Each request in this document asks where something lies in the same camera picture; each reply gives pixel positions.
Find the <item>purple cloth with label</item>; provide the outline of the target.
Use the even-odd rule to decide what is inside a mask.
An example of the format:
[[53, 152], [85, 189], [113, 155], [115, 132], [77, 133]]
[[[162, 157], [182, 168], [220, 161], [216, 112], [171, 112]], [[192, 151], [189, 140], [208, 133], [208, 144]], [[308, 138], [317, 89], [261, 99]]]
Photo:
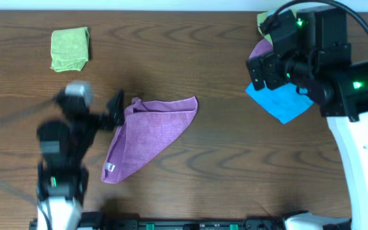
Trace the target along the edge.
[[171, 102], [133, 98], [109, 147], [102, 181], [117, 184], [145, 166], [189, 127], [197, 109], [194, 96]]

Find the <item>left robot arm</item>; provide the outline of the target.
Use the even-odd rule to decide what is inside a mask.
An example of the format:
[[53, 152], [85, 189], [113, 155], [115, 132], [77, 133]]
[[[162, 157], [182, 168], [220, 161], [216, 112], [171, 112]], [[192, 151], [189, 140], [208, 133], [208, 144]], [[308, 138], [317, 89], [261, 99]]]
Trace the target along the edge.
[[38, 217], [30, 229], [77, 229], [89, 173], [82, 159], [100, 130], [111, 132], [124, 123], [124, 92], [107, 103], [108, 113], [90, 112], [83, 96], [61, 90], [53, 101], [65, 120], [42, 123], [36, 135], [42, 160], [38, 163]]

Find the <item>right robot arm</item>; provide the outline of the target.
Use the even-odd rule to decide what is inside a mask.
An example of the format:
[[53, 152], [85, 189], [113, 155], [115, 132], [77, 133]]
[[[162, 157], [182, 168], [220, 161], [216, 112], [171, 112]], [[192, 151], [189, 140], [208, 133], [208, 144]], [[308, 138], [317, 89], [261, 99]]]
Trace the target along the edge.
[[281, 123], [317, 104], [337, 143], [350, 218], [300, 211], [283, 229], [368, 229], [368, 24], [336, 1], [257, 17], [263, 39], [247, 60], [247, 93]]

